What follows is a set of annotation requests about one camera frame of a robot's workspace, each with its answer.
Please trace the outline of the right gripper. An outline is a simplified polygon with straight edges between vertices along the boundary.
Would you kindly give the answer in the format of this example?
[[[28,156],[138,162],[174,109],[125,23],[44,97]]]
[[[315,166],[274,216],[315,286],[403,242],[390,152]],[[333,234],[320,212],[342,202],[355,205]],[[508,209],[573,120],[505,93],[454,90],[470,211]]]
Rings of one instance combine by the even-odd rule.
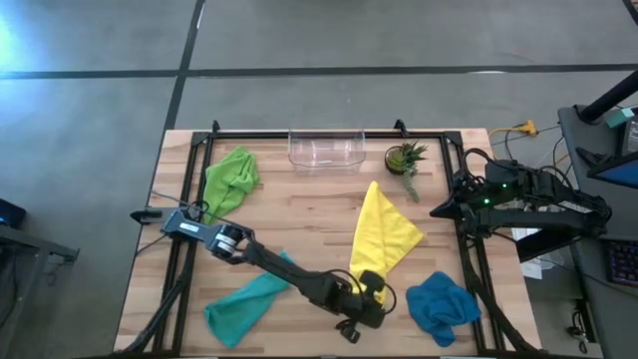
[[[430,211],[430,216],[462,220],[465,234],[487,234],[498,226],[492,214],[495,205],[496,194],[493,192],[464,191],[461,193],[461,202],[451,194]]]

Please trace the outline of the yellow microfiber towel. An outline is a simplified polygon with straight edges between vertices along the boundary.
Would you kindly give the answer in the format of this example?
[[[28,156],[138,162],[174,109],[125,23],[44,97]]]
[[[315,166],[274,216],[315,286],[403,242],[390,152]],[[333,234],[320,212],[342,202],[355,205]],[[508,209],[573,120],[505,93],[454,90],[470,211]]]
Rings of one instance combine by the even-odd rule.
[[[388,200],[379,184],[367,189],[354,232],[349,272],[357,279],[354,290],[366,290],[363,273],[386,279],[425,237],[424,233]]]

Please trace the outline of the teal microfiber towel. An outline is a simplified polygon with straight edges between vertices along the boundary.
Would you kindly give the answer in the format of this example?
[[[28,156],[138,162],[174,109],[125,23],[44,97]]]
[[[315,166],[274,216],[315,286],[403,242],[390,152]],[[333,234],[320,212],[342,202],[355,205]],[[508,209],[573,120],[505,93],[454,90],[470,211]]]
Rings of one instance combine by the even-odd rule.
[[[289,286],[272,273],[257,275],[204,307],[203,316],[209,331],[225,347],[236,347]]]

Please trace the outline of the green microfiber towel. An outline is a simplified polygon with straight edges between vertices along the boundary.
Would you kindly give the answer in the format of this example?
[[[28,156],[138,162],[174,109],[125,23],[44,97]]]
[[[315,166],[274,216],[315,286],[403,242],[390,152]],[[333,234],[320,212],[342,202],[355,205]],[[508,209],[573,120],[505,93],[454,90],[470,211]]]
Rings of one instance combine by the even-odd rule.
[[[216,217],[238,208],[260,181],[256,156],[244,147],[235,147],[219,163],[208,167],[205,175],[204,223],[212,223]]]

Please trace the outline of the blue microfiber towel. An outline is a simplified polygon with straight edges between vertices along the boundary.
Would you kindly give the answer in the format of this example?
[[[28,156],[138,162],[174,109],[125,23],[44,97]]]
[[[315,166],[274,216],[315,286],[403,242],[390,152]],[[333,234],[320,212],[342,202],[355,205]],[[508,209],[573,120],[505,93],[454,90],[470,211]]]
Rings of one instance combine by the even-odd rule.
[[[454,326],[480,319],[478,302],[444,272],[436,271],[406,291],[411,317],[440,347],[456,341]]]

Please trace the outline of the white paper box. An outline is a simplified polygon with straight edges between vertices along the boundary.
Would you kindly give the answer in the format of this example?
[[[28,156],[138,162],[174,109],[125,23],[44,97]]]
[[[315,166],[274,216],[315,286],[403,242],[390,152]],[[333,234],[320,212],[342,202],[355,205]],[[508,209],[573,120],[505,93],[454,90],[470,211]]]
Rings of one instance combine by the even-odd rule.
[[[539,232],[538,228],[513,228],[511,230],[512,238],[515,241],[519,241],[536,232]],[[541,280],[544,271],[564,263],[565,258],[562,254],[559,251],[553,251],[523,262],[520,266],[525,277]]]

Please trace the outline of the grey desk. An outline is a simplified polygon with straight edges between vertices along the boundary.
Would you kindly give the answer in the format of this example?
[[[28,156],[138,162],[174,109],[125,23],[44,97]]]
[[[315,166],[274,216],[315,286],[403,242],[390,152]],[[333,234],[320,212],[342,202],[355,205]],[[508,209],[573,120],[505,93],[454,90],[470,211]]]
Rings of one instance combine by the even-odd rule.
[[[638,189],[590,178],[587,175],[589,166],[576,152],[577,148],[584,148],[598,154],[614,154],[617,136],[604,124],[583,123],[573,108],[561,108],[557,116],[579,188],[591,195],[602,196],[612,208],[613,215],[607,222],[604,238],[638,240]]]
[[[572,246],[577,276],[604,359],[638,359],[638,279],[611,275],[604,240]]]

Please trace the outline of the clear plastic bin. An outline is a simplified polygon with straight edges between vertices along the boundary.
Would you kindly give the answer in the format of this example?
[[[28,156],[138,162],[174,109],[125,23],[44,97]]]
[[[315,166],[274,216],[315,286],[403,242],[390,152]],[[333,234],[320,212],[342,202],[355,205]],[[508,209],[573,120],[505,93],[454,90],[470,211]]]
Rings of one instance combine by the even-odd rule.
[[[288,132],[288,160],[299,175],[354,175],[366,156],[363,130],[293,129]]]

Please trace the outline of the black power adapter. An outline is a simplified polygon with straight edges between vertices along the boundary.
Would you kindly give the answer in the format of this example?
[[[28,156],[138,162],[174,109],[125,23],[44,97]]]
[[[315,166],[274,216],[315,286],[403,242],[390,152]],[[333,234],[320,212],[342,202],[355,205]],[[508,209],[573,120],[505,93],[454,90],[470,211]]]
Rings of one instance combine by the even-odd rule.
[[[571,325],[566,328],[566,332],[578,341],[578,349],[582,354],[588,353],[588,343],[596,343],[596,334],[584,299],[575,300]]]

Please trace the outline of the small teal box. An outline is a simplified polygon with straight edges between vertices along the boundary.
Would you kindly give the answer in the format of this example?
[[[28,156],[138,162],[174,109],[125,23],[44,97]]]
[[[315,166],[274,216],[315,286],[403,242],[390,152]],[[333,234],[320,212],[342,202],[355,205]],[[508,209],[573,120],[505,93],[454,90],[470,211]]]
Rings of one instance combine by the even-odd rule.
[[[605,124],[608,128],[614,129],[623,124],[635,116],[635,112],[632,108],[623,108],[615,110],[606,115]]]

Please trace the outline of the black pole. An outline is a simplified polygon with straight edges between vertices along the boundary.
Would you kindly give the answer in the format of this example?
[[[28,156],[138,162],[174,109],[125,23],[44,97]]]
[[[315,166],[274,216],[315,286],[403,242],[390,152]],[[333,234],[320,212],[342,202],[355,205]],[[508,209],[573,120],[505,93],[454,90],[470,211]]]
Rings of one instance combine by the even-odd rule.
[[[595,124],[605,113],[636,92],[638,92],[638,70],[612,87],[593,103],[578,110],[578,117],[586,124]]]

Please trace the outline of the grey desktop device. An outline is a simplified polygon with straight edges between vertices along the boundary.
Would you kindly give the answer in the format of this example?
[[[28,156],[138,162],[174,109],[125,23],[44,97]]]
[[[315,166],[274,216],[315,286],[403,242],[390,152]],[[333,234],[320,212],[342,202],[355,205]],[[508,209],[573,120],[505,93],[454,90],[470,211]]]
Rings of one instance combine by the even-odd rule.
[[[634,116],[625,123],[621,153],[627,156],[638,152],[638,116]]]

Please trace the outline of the black side cart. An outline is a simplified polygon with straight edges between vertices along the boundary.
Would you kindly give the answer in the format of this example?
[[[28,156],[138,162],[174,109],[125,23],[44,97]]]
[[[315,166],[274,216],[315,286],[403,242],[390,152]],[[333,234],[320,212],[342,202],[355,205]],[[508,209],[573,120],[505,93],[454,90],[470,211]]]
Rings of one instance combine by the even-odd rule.
[[[15,303],[3,325],[0,326],[0,359],[5,359],[12,345],[24,307],[29,304],[32,292],[44,273],[49,256],[60,256],[66,263],[77,260],[80,249],[42,239],[10,226],[0,226],[0,241],[20,245],[22,250],[32,256],[31,267],[22,281],[17,282]]]

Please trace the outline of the black device with blue light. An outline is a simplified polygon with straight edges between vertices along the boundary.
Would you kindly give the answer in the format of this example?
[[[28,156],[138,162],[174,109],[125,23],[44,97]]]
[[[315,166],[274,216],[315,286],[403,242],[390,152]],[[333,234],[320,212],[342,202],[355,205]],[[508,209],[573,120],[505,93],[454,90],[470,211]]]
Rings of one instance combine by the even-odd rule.
[[[0,225],[20,229],[26,214],[23,207],[0,198]]]

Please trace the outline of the black side bracket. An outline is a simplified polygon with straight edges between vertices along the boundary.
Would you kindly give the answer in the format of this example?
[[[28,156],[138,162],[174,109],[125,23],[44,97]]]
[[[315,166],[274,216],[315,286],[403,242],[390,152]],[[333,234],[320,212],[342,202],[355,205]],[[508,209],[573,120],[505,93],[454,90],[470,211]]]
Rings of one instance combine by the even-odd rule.
[[[162,222],[163,211],[161,209],[145,208],[130,213],[131,219],[140,225]]]

